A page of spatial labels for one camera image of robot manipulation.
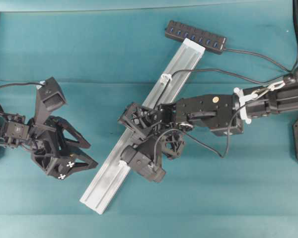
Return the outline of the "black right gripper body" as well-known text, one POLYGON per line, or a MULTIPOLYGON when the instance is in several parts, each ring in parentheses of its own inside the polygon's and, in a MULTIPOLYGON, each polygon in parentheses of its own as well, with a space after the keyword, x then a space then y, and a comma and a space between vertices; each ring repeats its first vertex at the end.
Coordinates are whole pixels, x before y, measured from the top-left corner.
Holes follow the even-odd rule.
POLYGON ((151 131, 139 144, 139 149, 150 158, 153 158, 154 153, 156 157, 165 155, 169 159, 175 159, 181 155, 184 149, 184 139, 183 135, 175 129, 189 132, 193 130, 193 125, 187 122, 177 124, 175 116, 176 105, 174 103, 159 105, 145 116, 145 123, 151 126, 151 131))

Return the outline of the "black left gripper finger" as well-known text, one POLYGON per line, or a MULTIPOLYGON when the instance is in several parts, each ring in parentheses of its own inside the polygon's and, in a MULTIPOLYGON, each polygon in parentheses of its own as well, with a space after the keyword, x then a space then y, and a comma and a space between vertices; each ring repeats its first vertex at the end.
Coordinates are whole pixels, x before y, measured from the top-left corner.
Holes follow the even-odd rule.
POLYGON ((91 147, 91 144, 66 119, 52 116, 52 121, 56 123, 57 129, 61 132, 61 138, 67 145, 83 149, 89 149, 91 147), (64 130, 74 137, 75 140, 66 138, 64 136, 64 130))
POLYGON ((45 150, 33 152, 31 159, 47 176, 64 180, 69 175, 97 167, 98 163, 77 147, 62 149, 58 153, 45 150))

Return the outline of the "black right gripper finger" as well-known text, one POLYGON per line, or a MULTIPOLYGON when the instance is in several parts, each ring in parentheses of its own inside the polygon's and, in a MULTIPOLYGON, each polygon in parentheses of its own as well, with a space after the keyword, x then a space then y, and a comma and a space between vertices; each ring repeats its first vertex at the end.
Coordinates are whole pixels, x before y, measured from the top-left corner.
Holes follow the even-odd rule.
POLYGON ((131 137, 131 145, 139 146, 141 143, 146 142, 149 139, 157 139, 159 133, 162 131, 162 125, 154 125, 146 128, 142 128, 139 125, 132 125, 131 129, 134 131, 131 137))
POLYGON ((118 123, 134 133, 151 133, 153 117, 154 109, 132 102, 118 118, 118 123))

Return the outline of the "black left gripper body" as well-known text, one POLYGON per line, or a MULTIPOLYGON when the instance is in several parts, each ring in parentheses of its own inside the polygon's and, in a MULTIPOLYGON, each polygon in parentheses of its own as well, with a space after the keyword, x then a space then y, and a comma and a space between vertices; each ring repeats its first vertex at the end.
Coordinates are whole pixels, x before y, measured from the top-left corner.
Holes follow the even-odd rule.
POLYGON ((27 124, 29 134, 25 145, 33 159, 58 159, 71 154, 71 141, 64 136, 72 125, 62 117, 35 115, 27 124))

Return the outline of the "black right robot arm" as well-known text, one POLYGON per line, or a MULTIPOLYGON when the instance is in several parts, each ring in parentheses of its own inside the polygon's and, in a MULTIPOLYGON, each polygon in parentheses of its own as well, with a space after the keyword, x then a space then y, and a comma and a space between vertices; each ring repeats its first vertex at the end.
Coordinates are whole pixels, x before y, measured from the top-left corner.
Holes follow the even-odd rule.
POLYGON ((207 127, 217 136, 243 133, 243 125, 252 119, 298 110, 298 66, 254 88, 236 88, 231 95, 201 95, 160 103, 148 108, 130 104, 119 122, 136 138, 121 153, 121 159, 133 159, 157 165, 163 156, 172 160, 182 154, 184 135, 195 127, 207 127))

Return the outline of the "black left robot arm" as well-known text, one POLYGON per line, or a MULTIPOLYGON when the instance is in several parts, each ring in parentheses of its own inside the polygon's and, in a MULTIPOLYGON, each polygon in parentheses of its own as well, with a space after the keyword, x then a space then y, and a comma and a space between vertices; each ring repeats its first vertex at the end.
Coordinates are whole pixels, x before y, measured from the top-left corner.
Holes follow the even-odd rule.
POLYGON ((83 149, 87 140, 64 118, 48 116, 43 124, 25 116, 6 113, 0 104, 0 147, 21 146, 48 176, 64 180, 69 175, 97 167, 83 149))

